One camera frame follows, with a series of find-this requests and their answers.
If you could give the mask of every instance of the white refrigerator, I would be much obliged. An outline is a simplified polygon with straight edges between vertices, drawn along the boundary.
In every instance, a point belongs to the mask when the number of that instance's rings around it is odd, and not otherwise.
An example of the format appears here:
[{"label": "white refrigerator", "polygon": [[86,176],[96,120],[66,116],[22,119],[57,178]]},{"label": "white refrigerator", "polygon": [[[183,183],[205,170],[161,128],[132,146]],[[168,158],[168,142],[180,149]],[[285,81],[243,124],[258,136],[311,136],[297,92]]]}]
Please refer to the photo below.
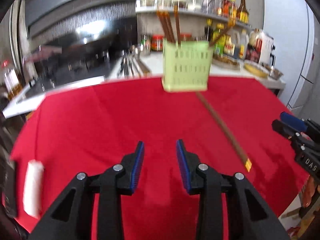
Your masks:
[{"label": "white refrigerator", "polygon": [[263,30],[274,38],[275,68],[286,82],[279,99],[295,115],[307,101],[318,64],[313,64],[314,15],[305,0],[264,0]]}]

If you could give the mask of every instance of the spice jar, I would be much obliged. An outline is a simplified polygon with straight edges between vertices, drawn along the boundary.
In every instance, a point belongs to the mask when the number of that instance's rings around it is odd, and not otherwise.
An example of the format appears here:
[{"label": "spice jar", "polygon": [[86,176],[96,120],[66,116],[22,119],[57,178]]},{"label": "spice jar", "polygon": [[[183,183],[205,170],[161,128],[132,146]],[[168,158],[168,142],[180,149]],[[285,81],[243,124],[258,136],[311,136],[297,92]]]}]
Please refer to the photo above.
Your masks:
[{"label": "spice jar", "polygon": [[178,6],[179,8],[186,8],[187,7],[187,2],[186,0],[172,0],[173,1],[173,6]]},{"label": "spice jar", "polygon": [[157,6],[159,9],[171,7],[172,0],[157,0]]},{"label": "spice jar", "polygon": [[191,33],[180,33],[180,39],[181,41],[193,41]]},{"label": "spice jar", "polygon": [[22,86],[19,82],[19,78],[14,69],[14,66],[9,62],[9,60],[5,60],[3,62],[2,68],[4,70],[4,83],[9,94],[8,99],[11,100],[20,93],[20,91],[22,90]]},{"label": "spice jar", "polygon": [[151,48],[154,51],[162,51],[163,49],[163,35],[153,35],[151,38]]},{"label": "spice jar", "polygon": [[201,9],[201,0],[187,0],[187,9],[194,11],[195,9]]},{"label": "spice jar", "polygon": [[140,6],[154,6],[155,0],[140,0]]},{"label": "spice jar", "polygon": [[223,15],[223,5],[224,5],[224,0],[215,0],[213,12],[219,16],[222,16]]}]

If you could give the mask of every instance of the condiment bottle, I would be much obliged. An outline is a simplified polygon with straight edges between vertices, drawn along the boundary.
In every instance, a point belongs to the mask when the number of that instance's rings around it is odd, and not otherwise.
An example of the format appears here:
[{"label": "condiment bottle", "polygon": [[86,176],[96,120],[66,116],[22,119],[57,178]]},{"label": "condiment bottle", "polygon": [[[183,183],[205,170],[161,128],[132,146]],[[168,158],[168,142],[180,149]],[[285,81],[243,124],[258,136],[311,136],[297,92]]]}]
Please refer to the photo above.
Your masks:
[{"label": "condiment bottle", "polygon": [[224,0],[214,1],[214,12],[219,16],[222,16],[223,14],[223,5],[224,5]]},{"label": "condiment bottle", "polygon": [[239,54],[240,59],[245,59],[248,42],[249,42],[249,35],[247,34],[247,31],[243,29],[240,35],[240,54]]},{"label": "condiment bottle", "polygon": [[[223,30],[224,30],[224,25],[221,23],[218,23],[217,28],[214,30],[214,32],[212,34],[212,40],[214,40],[216,37],[218,37],[220,35],[220,33],[222,33]],[[222,37],[214,45],[213,52],[215,54],[222,56],[225,43],[226,43],[226,36],[222,35]]]},{"label": "condiment bottle", "polygon": [[2,64],[2,68],[4,70],[4,83],[8,90],[8,98],[11,100],[16,95],[19,94],[19,92],[22,90],[21,83],[19,81],[18,75],[15,71],[15,68],[12,63],[9,62],[9,60],[5,60]]},{"label": "condiment bottle", "polygon": [[247,8],[245,7],[245,0],[241,0],[240,6],[237,10],[237,19],[240,22],[248,23],[249,22],[249,12],[247,11]]},{"label": "condiment bottle", "polygon": [[237,16],[236,0],[230,0],[230,3],[229,3],[229,17],[235,19],[236,16]]},{"label": "condiment bottle", "polygon": [[207,19],[207,25],[204,27],[204,39],[210,42],[212,40],[212,34],[212,20]]}]

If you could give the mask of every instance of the table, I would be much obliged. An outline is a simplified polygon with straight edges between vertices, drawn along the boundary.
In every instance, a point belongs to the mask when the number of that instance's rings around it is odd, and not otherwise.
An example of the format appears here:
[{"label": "table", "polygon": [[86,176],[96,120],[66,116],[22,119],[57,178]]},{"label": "table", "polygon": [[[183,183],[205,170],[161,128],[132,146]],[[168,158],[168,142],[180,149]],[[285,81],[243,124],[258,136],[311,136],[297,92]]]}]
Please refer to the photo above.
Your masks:
[{"label": "table", "polygon": [[[23,211],[29,160],[44,164],[43,211],[78,173],[102,173],[145,143],[138,188],[122,196],[126,240],[194,239],[198,196],[182,185],[177,139],[218,172],[242,172],[279,216],[308,174],[294,162],[290,142],[271,128],[285,106],[255,79],[210,77],[205,98],[252,161],[246,172],[232,146],[194,92],[166,93],[160,78],[106,83],[44,99],[12,152],[18,163],[17,221],[31,231],[37,219]],[[97,202],[93,214],[95,239]]]},{"label": "table", "polygon": [[[163,75],[163,56],[161,52],[152,52],[150,56],[141,57],[141,61],[144,62],[147,65],[147,67],[150,69],[151,71],[150,76],[159,77]],[[52,93],[55,94],[55,93],[60,93],[61,91],[97,85],[97,84],[104,83],[105,81],[112,82],[116,80],[119,81],[121,79],[123,80],[124,76],[120,77],[120,79],[117,78],[117,73],[120,69],[120,63],[121,63],[121,59],[119,59],[118,62],[116,63],[116,66],[118,67],[115,67],[114,70],[111,72],[110,76],[108,77],[99,76],[95,78],[88,78],[85,80],[81,80],[79,82],[74,82],[61,87],[57,87],[54,90],[39,94],[32,98],[24,98],[25,93],[30,89],[29,84],[27,84],[23,89],[23,91],[21,91],[20,94],[16,96],[13,100],[11,100],[9,105],[3,110],[3,115],[5,118],[10,118],[12,116],[34,111],[38,108],[38,106],[41,104],[43,99],[48,94],[52,94]],[[237,70],[224,69],[214,64],[211,64],[210,76],[254,78],[258,80],[266,88],[274,89],[274,90],[283,90],[286,85],[285,82],[282,81],[281,79],[274,80],[270,77],[266,79],[256,77],[250,72],[246,71],[244,68],[240,71],[237,71]]]}]

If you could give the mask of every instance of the kitchen counter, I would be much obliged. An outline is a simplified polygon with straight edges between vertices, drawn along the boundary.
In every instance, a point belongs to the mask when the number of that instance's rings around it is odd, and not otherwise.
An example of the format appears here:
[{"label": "kitchen counter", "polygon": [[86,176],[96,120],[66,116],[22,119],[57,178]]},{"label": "kitchen counter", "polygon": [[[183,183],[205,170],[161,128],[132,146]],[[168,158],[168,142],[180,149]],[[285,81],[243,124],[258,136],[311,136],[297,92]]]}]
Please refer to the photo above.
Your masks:
[{"label": "kitchen counter", "polygon": [[[81,87],[87,87],[92,85],[101,84],[104,82],[111,82],[111,81],[121,81],[125,80],[125,78],[122,76],[119,79],[117,79],[117,72],[120,68],[120,59],[116,63],[116,66],[111,74],[106,78],[104,76],[101,77],[94,77],[85,79],[82,81],[74,82],[71,84],[64,85],[60,88],[57,88],[55,90],[51,90],[50,92],[44,92],[37,96],[34,96],[32,98],[26,98],[25,93],[30,89],[30,86],[27,85],[21,93],[16,96],[9,105],[3,110],[3,114],[5,118],[10,118],[19,114],[28,113],[31,111],[34,111],[37,109],[37,107],[41,104],[41,102],[44,100],[45,96],[51,93],[58,93],[61,91],[81,88]],[[163,61],[162,61],[162,53],[160,52],[152,52],[150,56],[147,57],[141,57],[141,61],[144,62],[148,68],[151,70],[152,77],[154,76],[161,76],[163,75]],[[240,71],[234,71],[234,70],[228,70],[223,69],[215,65],[211,65],[210,69],[210,76],[227,76],[227,77],[242,77],[242,78],[255,78],[258,80],[262,85],[264,85],[268,89],[276,89],[276,90],[282,90],[285,87],[285,82],[278,80],[273,80],[272,78],[268,77],[267,79],[259,78],[245,69],[242,69]]]}]

